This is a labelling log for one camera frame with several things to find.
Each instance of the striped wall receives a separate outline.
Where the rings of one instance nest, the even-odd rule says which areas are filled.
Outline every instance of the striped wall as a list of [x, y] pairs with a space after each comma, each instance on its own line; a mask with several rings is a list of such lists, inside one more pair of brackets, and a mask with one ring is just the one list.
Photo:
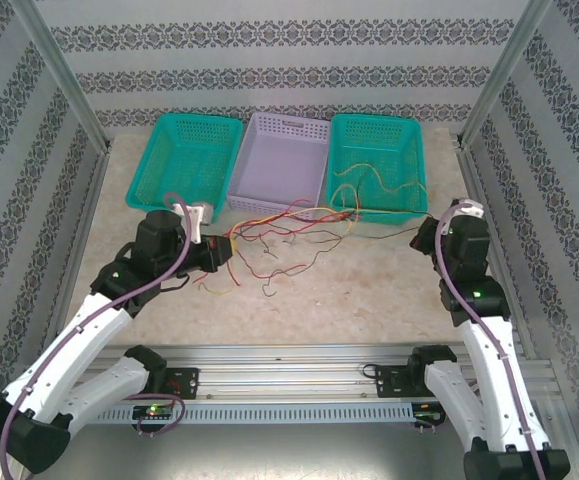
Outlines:
[[579, 440], [579, 0], [551, 4], [471, 145], [515, 290]]
[[0, 0], [0, 389], [47, 335], [98, 154]]
[[459, 131], [527, 0], [45, 0], [111, 136], [164, 112], [414, 117]]

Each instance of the teal plastic basket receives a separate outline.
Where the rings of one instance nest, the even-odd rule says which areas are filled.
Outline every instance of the teal plastic basket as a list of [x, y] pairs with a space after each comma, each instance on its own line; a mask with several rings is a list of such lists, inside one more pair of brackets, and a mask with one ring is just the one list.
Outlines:
[[333, 117], [327, 203], [338, 212], [355, 209], [355, 192], [364, 222], [401, 225], [427, 211], [418, 122], [379, 115]]
[[127, 205], [160, 210], [163, 195], [174, 192], [187, 205], [213, 205], [215, 220], [225, 201], [241, 137], [242, 122], [233, 118], [161, 116], [127, 191]]

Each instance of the lavender plastic basket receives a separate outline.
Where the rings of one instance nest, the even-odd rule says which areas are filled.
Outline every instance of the lavender plastic basket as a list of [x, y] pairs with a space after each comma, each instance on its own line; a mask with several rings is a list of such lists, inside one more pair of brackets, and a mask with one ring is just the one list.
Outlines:
[[[329, 149], [330, 122], [272, 113], [254, 113], [231, 177], [231, 208], [282, 213], [315, 207], [320, 198]], [[300, 215], [312, 219], [314, 212]]]

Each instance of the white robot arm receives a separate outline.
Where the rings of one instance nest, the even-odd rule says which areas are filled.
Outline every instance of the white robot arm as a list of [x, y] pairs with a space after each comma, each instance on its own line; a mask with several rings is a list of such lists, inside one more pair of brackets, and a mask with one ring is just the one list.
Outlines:
[[[101, 269], [62, 333], [0, 392], [0, 443], [7, 438], [6, 452], [32, 473], [55, 463], [71, 437], [108, 407], [140, 392], [162, 393], [166, 361], [143, 346], [130, 348], [107, 371], [74, 386], [111, 338], [164, 291], [162, 279], [184, 279], [175, 287], [181, 288], [187, 272], [215, 272], [231, 257], [229, 239], [200, 235], [200, 224], [210, 222], [210, 206], [186, 207], [186, 228], [180, 222], [184, 209], [175, 205], [173, 210], [147, 214], [135, 242]], [[116, 308], [109, 308], [112, 302]]]
[[441, 299], [467, 347], [482, 401], [448, 347], [415, 349], [410, 364], [460, 436], [467, 480], [562, 480], [570, 470], [567, 454], [551, 447], [533, 409], [504, 291], [487, 275], [489, 233], [483, 217], [479, 203], [456, 200], [439, 221], [426, 219], [411, 242], [431, 255], [442, 277]]

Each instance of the speckled floor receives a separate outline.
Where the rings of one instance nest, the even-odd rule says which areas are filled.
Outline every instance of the speckled floor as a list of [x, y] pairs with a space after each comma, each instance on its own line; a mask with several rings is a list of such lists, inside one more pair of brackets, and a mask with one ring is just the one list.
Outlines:
[[[466, 189], [446, 129], [423, 130], [429, 211], [439, 216]], [[89, 292], [89, 284], [117, 250], [132, 241], [144, 213], [125, 204], [124, 196], [145, 148], [147, 136], [116, 137], [96, 208], [70, 307], [71, 318]], [[225, 207], [217, 224], [204, 233], [224, 233], [237, 221], [253, 218]], [[284, 224], [291, 225], [292, 220]], [[418, 226], [358, 224], [357, 235], [387, 235]], [[331, 229], [344, 233], [346, 225]], [[112, 343], [121, 345], [261, 345], [326, 343], [401, 343], [457, 341], [459, 335], [439, 300], [438, 275], [428, 257], [408, 246], [414, 231], [385, 240], [349, 236], [331, 253], [322, 253], [305, 273], [275, 277], [263, 292], [262, 280], [232, 260], [241, 287], [234, 287], [226, 268], [206, 279], [204, 287], [189, 285], [149, 303]], [[239, 242], [256, 271], [309, 264], [331, 238], [328, 234], [270, 236], [271, 253], [260, 242]], [[199, 277], [192, 274], [192, 280]]]

